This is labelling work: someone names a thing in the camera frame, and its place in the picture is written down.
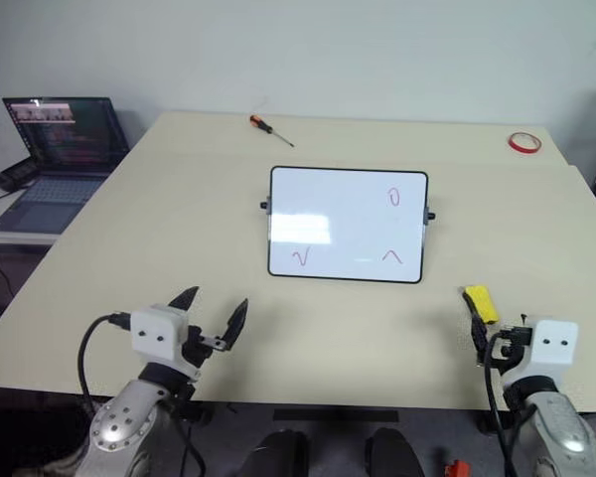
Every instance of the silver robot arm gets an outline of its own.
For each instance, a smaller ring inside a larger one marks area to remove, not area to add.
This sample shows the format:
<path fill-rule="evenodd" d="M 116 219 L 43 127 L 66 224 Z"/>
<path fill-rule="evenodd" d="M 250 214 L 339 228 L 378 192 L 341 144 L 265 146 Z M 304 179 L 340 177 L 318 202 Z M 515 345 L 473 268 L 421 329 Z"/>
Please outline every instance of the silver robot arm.
<path fill-rule="evenodd" d="M 151 449 L 173 423 L 179 425 L 173 419 L 179 419 L 179 409 L 194 393 L 199 367 L 213 351 L 233 346 L 244 325 L 247 300 L 235 309 L 224 335 L 212 338 L 188 325 L 187 310 L 197 290 L 184 291 L 168 306 L 130 314 L 132 347 L 146 366 L 137 380 L 97 411 L 77 477 L 147 476 Z"/>
<path fill-rule="evenodd" d="M 484 345 L 482 329 L 483 322 L 473 323 L 478 351 Z M 504 359 L 493 359 L 492 367 L 501 374 L 508 408 L 519 415 L 509 442 L 511 456 L 518 443 L 534 476 L 596 477 L 594 432 L 559 391 L 563 373 L 573 363 L 578 325 L 524 317 L 523 327 L 500 335 L 507 340 L 501 349 Z"/>

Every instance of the floor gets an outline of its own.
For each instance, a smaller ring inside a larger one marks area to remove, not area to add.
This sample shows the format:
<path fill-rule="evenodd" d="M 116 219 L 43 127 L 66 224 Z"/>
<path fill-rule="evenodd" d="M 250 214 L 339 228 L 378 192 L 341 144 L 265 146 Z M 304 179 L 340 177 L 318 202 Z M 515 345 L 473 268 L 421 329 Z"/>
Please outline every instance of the floor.
<path fill-rule="evenodd" d="M 42 258 L 38 253 L 0 250 L 2 268 L 17 290 Z M 9 302 L 7 288 L 0 276 L 0 310 Z M 0 390 L 0 409 L 53 411 L 76 397 Z M 254 403 L 215 403 L 214 416 L 196 424 L 192 439 L 208 463 L 208 477 L 228 477 L 268 433 L 291 428 L 303 431 L 310 440 L 311 476 L 360 477 L 364 470 L 364 445 L 382 426 L 399 429 L 409 440 L 427 476 L 443 476 L 444 465 L 454 459 L 471 464 L 473 477 L 503 475 L 502 455 L 496 437 L 485 435 L 476 426 L 476 413 L 467 410 L 382 409 L 394 411 L 395 422 L 360 420 L 287 420 L 274 418 L 279 406 Z M 310 406 L 281 406 L 283 409 L 313 410 Z M 586 416 L 596 431 L 596 413 Z M 154 455 L 153 475 L 179 475 L 183 446 L 173 431 Z M 524 460 L 517 456 L 521 475 L 528 475 Z M 197 468 L 188 459 L 184 475 L 196 476 Z"/>

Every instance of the orange screwdriver handle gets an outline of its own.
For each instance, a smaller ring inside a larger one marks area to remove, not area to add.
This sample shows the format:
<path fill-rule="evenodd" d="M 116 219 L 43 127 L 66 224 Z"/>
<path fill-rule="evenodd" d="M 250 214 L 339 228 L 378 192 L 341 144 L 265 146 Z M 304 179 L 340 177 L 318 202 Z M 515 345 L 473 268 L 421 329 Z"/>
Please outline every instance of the orange screwdriver handle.
<path fill-rule="evenodd" d="M 271 134 L 271 131 L 274 130 L 273 127 L 271 127 L 269 124 L 267 124 L 265 121 L 263 121 L 260 117 L 256 116 L 255 114 L 249 117 L 249 122 L 252 126 L 265 131 L 267 134 Z"/>

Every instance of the small red object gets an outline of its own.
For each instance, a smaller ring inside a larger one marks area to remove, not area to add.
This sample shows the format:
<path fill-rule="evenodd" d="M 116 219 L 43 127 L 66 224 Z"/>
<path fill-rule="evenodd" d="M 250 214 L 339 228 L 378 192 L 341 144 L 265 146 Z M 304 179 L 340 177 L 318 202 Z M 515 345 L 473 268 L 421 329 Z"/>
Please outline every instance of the small red object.
<path fill-rule="evenodd" d="M 529 132 L 515 132 L 508 138 L 508 144 L 523 154 L 533 154 L 542 146 L 540 139 Z"/>
<path fill-rule="evenodd" d="M 444 469 L 445 477 L 470 477 L 470 464 L 463 460 L 456 460 Z"/>

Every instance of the beige tabletop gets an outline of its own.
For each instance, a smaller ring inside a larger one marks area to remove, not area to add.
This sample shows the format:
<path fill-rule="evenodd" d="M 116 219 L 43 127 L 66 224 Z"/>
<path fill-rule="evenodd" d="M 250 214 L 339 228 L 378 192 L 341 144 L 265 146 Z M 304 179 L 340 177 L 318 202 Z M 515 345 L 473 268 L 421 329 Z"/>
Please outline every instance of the beige tabletop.
<path fill-rule="evenodd" d="M 596 200 L 544 129 L 528 129 L 543 148 L 525 156 L 506 143 L 515 126 L 266 119 L 297 147 L 242 116 L 157 121 L 0 320 L 1 387 L 77 392 L 76 350 L 95 317 L 200 285 L 191 322 L 208 334 L 244 297 L 250 306 L 196 398 L 484 408 L 459 295 L 484 283 L 505 324 L 521 313 L 580 324 L 564 390 L 596 410 Z M 437 220 L 422 282 L 269 275 L 258 203 L 279 164 L 426 171 Z M 114 395 L 140 369 L 126 332 L 97 330 L 92 392 Z"/>

